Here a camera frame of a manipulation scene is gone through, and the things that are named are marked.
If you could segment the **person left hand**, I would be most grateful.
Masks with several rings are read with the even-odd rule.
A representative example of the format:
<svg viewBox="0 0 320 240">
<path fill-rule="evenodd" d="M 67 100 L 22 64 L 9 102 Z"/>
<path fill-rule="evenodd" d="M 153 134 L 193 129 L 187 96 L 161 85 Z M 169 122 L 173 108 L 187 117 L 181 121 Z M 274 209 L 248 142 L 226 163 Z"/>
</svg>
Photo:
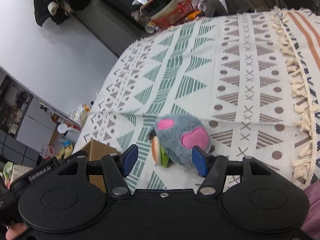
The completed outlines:
<svg viewBox="0 0 320 240">
<path fill-rule="evenodd" d="M 6 240 L 16 239 L 19 235 L 27 230 L 27 226 L 24 223 L 17 223 L 7 227 L 5 234 Z"/>
</svg>

